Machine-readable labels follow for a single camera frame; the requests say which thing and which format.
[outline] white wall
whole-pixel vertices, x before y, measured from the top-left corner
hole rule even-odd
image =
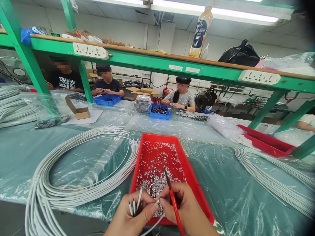
[[[42,26],[51,29],[54,33],[62,34],[68,30],[64,12],[55,9],[46,9],[25,4],[13,3],[14,9],[19,16],[22,27]],[[146,24],[116,20],[92,15],[75,14],[77,27],[90,31],[95,36],[100,38],[106,36],[112,40],[131,44],[136,48],[144,48],[144,38]],[[174,24],[161,26],[149,25],[147,28],[147,49],[164,49],[168,53],[177,55],[188,55],[193,33],[185,30],[175,29]],[[208,60],[218,61],[224,51],[230,47],[240,45],[241,41],[225,37],[213,36],[208,34],[204,43],[204,47],[209,43]],[[284,57],[291,54],[301,53],[302,51],[288,49],[259,43],[249,42],[259,56],[269,55],[270,57]],[[0,50],[0,55],[14,56],[16,52],[9,50]],[[142,76],[142,73],[149,73],[141,70],[134,70],[122,67],[113,67],[113,71],[124,74],[137,74]],[[156,86],[166,83],[166,75],[153,73],[153,83]],[[175,76],[170,76],[170,81],[175,81]],[[209,86],[209,81],[201,81],[193,79],[193,85]],[[169,84],[170,88],[176,89],[176,85]],[[163,87],[156,88],[162,94]],[[252,93],[269,97],[270,91],[255,89]],[[299,97],[312,97],[309,94],[300,94]],[[239,94],[233,95],[233,99],[237,101],[245,101],[248,96]],[[297,99],[289,104],[289,108],[296,110],[305,100]]]

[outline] green metal shelf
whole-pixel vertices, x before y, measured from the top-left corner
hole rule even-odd
[[[70,0],[61,0],[69,30],[76,29],[75,18],[71,7]],[[32,35],[31,46],[21,43],[21,25],[14,14],[14,9],[9,0],[0,1],[0,18],[7,32],[0,30],[0,48],[16,50],[22,60],[30,78],[40,93],[49,93],[43,75],[38,63],[33,55],[33,51],[43,51],[48,54],[58,54],[64,57],[77,59],[82,83],[85,89],[88,102],[93,102],[90,92],[90,85],[87,73],[82,61],[103,62],[110,65],[140,69],[163,74],[181,75],[201,80],[215,81],[219,83],[234,84],[251,88],[274,91],[266,105],[258,112],[255,119],[249,125],[250,128],[256,128],[265,115],[274,107],[283,95],[291,90],[299,92],[315,93],[315,77],[286,73],[281,71],[271,71],[247,66],[234,65],[208,61],[178,55],[171,55],[159,52],[153,52],[142,49],[132,49],[109,44],[100,44],[93,42],[84,42],[70,40],[58,37]],[[73,42],[90,44],[105,48],[113,57],[108,60],[96,59],[92,57],[76,55],[74,52]],[[279,74],[281,80],[279,83],[270,86],[257,85],[252,83],[238,81],[243,70],[256,70]],[[288,129],[290,124],[301,118],[312,106],[314,101],[307,101],[301,109],[298,109],[290,120],[284,121],[280,130]],[[295,152],[296,157],[303,158],[306,154],[315,150],[311,141],[305,142]]]

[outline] scissors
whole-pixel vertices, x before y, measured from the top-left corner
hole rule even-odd
[[[176,222],[177,222],[177,225],[178,225],[178,228],[179,228],[179,231],[180,231],[180,235],[181,236],[185,236],[184,228],[183,228],[183,225],[181,224],[179,213],[178,213],[178,209],[177,209],[177,203],[176,203],[176,200],[175,200],[175,195],[174,195],[173,189],[171,187],[170,179],[167,176],[167,172],[166,172],[165,167],[164,167],[164,172],[165,172],[165,176],[166,176],[166,181],[167,181],[168,187],[170,188],[170,196],[171,196],[172,204],[173,204],[173,207],[174,207],[175,216],[176,216]]]

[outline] electrical outlet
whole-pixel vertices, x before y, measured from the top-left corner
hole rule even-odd
[[[255,84],[274,85],[278,83],[281,76],[278,74],[261,72],[257,70],[244,70],[239,76],[239,81],[251,82]]]
[[[88,56],[94,58],[109,59],[108,51],[100,46],[73,43],[74,53],[81,56]]]

